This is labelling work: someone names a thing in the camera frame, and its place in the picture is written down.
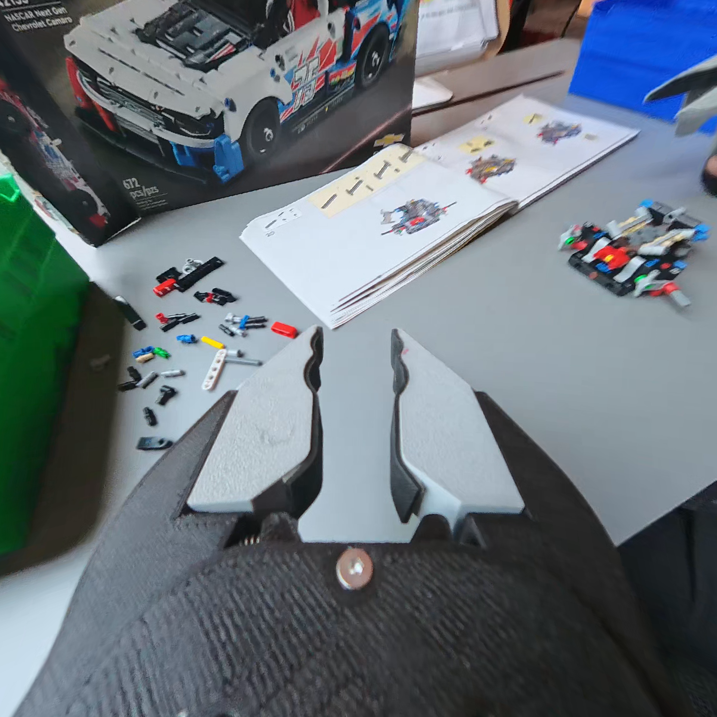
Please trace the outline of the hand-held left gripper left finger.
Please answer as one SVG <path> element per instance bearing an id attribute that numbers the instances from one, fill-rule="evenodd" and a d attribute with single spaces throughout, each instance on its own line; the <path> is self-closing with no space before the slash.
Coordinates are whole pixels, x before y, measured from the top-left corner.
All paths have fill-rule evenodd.
<path id="1" fill-rule="evenodd" d="M 323 329 L 311 326 L 239 385 L 187 499 L 197 513 L 299 519 L 318 497 Z"/>

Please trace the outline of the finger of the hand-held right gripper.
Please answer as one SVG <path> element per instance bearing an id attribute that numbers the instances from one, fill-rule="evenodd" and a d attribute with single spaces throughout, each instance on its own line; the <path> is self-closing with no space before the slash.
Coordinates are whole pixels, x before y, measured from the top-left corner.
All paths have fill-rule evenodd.
<path id="1" fill-rule="evenodd" d="M 676 76 L 665 81 L 650 90 L 645 95 L 643 102 L 650 103 L 657 100 L 664 100 L 689 92 L 706 92 L 716 87 L 716 55 L 708 58 L 697 65 L 680 72 Z"/>
<path id="2" fill-rule="evenodd" d="M 716 90 L 689 90 L 675 116 L 675 136 L 689 136 L 716 116 Z"/>

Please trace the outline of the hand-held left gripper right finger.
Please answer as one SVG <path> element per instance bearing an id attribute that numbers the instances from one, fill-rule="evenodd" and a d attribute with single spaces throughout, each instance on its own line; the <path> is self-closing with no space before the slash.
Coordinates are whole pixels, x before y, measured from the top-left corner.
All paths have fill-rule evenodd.
<path id="1" fill-rule="evenodd" d="M 399 328 L 390 363 L 390 490 L 400 522 L 441 518 L 456 542 L 486 543 L 478 516 L 517 516 L 525 503 L 476 393 Z"/>

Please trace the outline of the pile of lego pieces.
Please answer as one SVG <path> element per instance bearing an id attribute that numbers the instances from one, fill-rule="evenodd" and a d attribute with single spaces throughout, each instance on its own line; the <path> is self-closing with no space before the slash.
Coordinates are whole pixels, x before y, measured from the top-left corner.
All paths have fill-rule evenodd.
<path id="1" fill-rule="evenodd" d="M 187 292 L 224 265 L 225 261 L 218 256 L 210 257 L 205 261 L 188 258 L 181 269 L 174 266 L 169 267 L 166 271 L 156 276 L 156 285 L 152 289 L 153 295 L 157 298 L 164 298 L 172 292 Z M 202 303 L 219 307 L 224 307 L 238 300 L 234 293 L 218 287 L 211 288 L 210 291 L 196 291 L 193 296 Z M 126 298 L 121 295 L 115 295 L 111 297 L 111 300 L 120 311 L 121 316 L 125 318 L 133 329 L 147 329 L 144 319 L 140 317 L 139 312 Z M 168 337 L 168 334 L 175 329 L 188 326 L 202 317 L 192 311 L 170 314 L 159 312 L 155 315 L 155 318 L 159 323 L 160 332 Z M 222 319 L 218 329 L 227 337 L 244 338 L 250 330 L 266 328 L 267 323 L 266 316 L 241 316 L 230 312 Z M 227 364 L 234 363 L 252 368 L 259 368 L 263 365 L 260 360 L 246 356 L 245 352 L 239 349 L 229 349 L 224 343 L 210 336 L 199 337 L 194 333 L 180 333 L 174 337 L 181 345 L 205 345 L 215 350 L 206 376 L 202 380 L 201 388 L 203 391 L 213 391 L 216 388 L 221 372 Z M 118 391 L 121 393 L 133 390 L 145 391 L 152 387 L 156 381 L 161 380 L 161 384 L 157 385 L 158 393 L 155 407 L 166 407 L 179 393 L 169 381 L 185 376 L 186 371 L 184 369 L 164 369 L 159 371 L 152 366 L 148 373 L 142 373 L 139 370 L 139 366 L 145 366 L 157 358 L 169 361 L 173 356 L 172 352 L 160 345 L 145 345 L 132 351 L 131 359 L 133 363 L 126 369 L 128 378 L 118 384 Z"/>

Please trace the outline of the partly built lego car model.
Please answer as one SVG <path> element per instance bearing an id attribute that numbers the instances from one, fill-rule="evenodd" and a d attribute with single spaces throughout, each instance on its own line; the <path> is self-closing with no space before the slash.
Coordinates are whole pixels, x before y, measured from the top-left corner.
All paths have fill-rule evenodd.
<path id="1" fill-rule="evenodd" d="M 617 297 L 667 297 L 679 310 L 691 301 L 677 283 L 694 247 L 711 236 L 711 226 L 685 207 L 645 200 L 631 217 L 604 227 L 574 224 L 559 238 L 568 263 Z"/>

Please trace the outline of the lego instruction booklet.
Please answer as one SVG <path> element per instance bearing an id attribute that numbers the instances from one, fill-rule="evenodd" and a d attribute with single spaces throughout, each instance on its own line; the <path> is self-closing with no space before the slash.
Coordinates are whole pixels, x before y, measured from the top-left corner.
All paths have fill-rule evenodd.
<path id="1" fill-rule="evenodd" d="M 334 329 L 638 133 L 521 94 L 415 148 L 379 150 L 240 239 Z"/>

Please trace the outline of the black lego car box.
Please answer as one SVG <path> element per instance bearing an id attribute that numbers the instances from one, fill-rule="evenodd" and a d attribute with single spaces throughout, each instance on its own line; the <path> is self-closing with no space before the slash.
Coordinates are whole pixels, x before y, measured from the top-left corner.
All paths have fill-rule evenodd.
<path id="1" fill-rule="evenodd" d="M 2 1 L 1 152 L 91 246 L 410 137 L 417 1 Z"/>

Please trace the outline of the blue box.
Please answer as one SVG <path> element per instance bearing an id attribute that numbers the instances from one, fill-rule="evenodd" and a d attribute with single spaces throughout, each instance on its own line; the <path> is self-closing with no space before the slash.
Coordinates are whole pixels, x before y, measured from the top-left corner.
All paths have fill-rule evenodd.
<path id="1" fill-rule="evenodd" d="M 645 96 L 715 54 L 715 1 L 598 1 L 569 93 L 672 122 L 681 96 Z"/>

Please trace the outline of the green plastic bin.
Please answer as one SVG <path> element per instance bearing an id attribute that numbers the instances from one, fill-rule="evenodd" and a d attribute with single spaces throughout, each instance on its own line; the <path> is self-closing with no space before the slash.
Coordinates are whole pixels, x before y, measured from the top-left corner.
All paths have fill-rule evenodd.
<path id="1" fill-rule="evenodd" d="M 27 542 L 90 281 L 1 176 L 1 556 Z"/>

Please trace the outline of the white flat pad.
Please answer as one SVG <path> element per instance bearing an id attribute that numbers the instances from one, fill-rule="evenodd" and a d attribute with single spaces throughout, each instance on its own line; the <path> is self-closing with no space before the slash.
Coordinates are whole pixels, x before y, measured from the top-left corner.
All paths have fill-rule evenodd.
<path id="1" fill-rule="evenodd" d="M 453 91 L 431 77 L 418 77 L 413 84 L 412 114 L 432 111 L 445 106 L 453 99 Z"/>

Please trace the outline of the person's dark clothing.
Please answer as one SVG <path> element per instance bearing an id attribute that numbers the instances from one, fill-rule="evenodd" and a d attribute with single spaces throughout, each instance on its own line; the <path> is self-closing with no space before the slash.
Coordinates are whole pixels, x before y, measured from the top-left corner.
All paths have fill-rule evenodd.
<path id="1" fill-rule="evenodd" d="M 716 484 L 617 550 L 669 674 L 696 716 L 715 716 Z"/>

